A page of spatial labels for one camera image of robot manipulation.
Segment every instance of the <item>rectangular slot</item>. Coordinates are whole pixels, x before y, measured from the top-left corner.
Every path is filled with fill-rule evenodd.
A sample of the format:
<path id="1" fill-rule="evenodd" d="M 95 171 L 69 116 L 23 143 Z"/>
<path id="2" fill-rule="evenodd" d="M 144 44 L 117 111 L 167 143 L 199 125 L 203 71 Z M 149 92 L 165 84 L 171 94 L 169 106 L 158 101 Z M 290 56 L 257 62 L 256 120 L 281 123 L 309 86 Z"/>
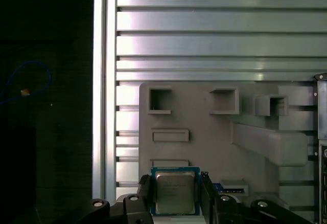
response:
<path id="1" fill-rule="evenodd" d="M 153 142 L 187 142 L 189 141 L 188 129 L 152 129 Z"/>
<path id="2" fill-rule="evenodd" d="M 210 114 L 239 114 L 240 97 L 237 88 L 217 88 L 211 91 L 214 95 L 214 107 Z"/>
<path id="3" fill-rule="evenodd" d="M 257 116 L 287 116 L 288 98 L 283 95 L 258 95 L 254 97 Z"/>
<path id="4" fill-rule="evenodd" d="M 285 98 L 271 98 L 270 99 L 270 115 L 271 116 L 285 116 Z"/>
<path id="5" fill-rule="evenodd" d="M 149 88 L 150 114 L 171 114 L 172 92 L 170 87 Z"/>

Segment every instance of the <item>horizontal groove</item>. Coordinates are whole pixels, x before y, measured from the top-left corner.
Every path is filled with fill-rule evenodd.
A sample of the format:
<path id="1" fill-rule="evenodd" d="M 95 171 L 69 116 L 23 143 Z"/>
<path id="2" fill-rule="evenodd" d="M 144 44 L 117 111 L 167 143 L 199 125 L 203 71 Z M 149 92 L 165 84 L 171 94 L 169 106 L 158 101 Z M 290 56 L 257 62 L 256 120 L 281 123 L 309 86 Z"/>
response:
<path id="1" fill-rule="evenodd" d="M 138 137 L 138 132 L 124 132 L 124 131 L 119 131 L 118 135 L 120 137 Z"/>
<path id="2" fill-rule="evenodd" d="M 121 105 L 119 111 L 139 111 L 138 105 Z"/>
<path id="3" fill-rule="evenodd" d="M 152 55 L 152 56 L 118 56 L 117 61 L 262 61 L 262 62 L 275 62 L 275 61 L 287 61 L 287 62 L 295 62 L 295 61 L 326 61 L 326 57 L 248 57 L 248 56 L 159 56 L 159 55 Z M 140 82 L 129 82 L 129 85 L 141 84 Z M 276 82 L 276 84 L 286 84 L 286 85 L 294 85 L 294 83 L 282 83 Z M 303 86 L 312 86 L 307 82 L 301 83 Z"/>
<path id="4" fill-rule="evenodd" d="M 138 162 L 138 157 L 136 156 L 120 156 L 120 157 L 117 157 L 117 162 Z"/>
<path id="5" fill-rule="evenodd" d="M 318 186 L 316 181 L 283 181 L 279 182 L 280 187 L 294 187 L 294 186 Z"/>
<path id="6" fill-rule="evenodd" d="M 117 182 L 116 187 L 138 187 L 138 182 Z"/>
<path id="7" fill-rule="evenodd" d="M 324 8 L 220 8 L 220 7 L 117 7 L 118 12 L 225 12 L 225 11 L 239 11 L 239 12 L 307 12 L 307 13 L 325 13 L 327 9 Z"/>
<path id="8" fill-rule="evenodd" d="M 318 207 L 315 206 L 290 206 L 290 211 L 316 211 Z"/>
<path id="9" fill-rule="evenodd" d="M 165 30 L 153 30 L 153 31 L 117 31 L 117 36 L 289 36 L 294 35 L 297 37 L 308 37 L 322 35 L 327 37 L 327 31 L 321 32 L 272 32 L 272 31 L 260 31 L 260 32 L 250 32 L 250 31 L 165 31 Z"/>

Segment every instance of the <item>gray mount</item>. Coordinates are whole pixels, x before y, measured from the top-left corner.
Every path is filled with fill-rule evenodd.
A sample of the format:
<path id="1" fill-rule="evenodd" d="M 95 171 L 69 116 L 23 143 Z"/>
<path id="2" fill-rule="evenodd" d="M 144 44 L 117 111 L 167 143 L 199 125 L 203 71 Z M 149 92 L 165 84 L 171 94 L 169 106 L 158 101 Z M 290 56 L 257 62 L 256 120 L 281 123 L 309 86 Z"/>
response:
<path id="1" fill-rule="evenodd" d="M 277 193 L 279 167 L 308 161 L 307 136 L 278 130 L 288 97 L 275 84 L 148 82 L 139 96 L 140 175 L 198 166 L 214 183 L 243 180 L 249 193 Z"/>

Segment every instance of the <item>square cutout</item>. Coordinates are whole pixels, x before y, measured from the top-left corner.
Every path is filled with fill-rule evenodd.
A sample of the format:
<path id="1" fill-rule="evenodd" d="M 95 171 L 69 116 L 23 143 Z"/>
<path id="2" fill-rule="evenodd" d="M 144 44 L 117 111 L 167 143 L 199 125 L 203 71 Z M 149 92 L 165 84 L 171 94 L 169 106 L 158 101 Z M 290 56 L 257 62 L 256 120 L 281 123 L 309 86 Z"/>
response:
<path id="1" fill-rule="evenodd" d="M 210 114 L 239 114 L 240 113 L 240 97 L 237 88 L 217 88 L 211 91 L 214 95 L 214 109 Z"/>
<path id="2" fill-rule="evenodd" d="M 149 114 L 171 114 L 172 91 L 170 87 L 149 88 Z"/>

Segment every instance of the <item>metal frame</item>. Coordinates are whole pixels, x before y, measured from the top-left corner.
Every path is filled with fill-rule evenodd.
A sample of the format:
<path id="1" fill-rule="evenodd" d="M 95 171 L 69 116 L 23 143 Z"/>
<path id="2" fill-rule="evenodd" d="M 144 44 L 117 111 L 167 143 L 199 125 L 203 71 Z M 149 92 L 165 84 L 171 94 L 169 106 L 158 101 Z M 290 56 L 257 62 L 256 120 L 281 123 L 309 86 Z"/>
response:
<path id="1" fill-rule="evenodd" d="M 116 10 L 107 0 L 106 29 L 106 200 L 116 202 Z"/>
<path id="2" fill-rule="evenodd" d="M 92 196 L 111 204 L 116 201 L 115 57 L 116 0 L 94 0 Z"/>
<path id="3" fill-rule="evenodd" d="M 104 78 L 105 78 L 105 0 L 94 0 L 94 41 L 93 41 L 93 106 L 92 106 L 92 196 L 104 198 Z"/>
<path id="4" fill-rule="evenodd" d="M 320 223 L 325 223 L 322 218 L 322 191 L 325 182 L 322 180 L 322 161 L 323 161 L 323 147 L 327 146 L 327 74 L 316 76 L 317 84 L 317 97 L 318 97 L 318 140 L 319 140 L 319 219 Z"/>

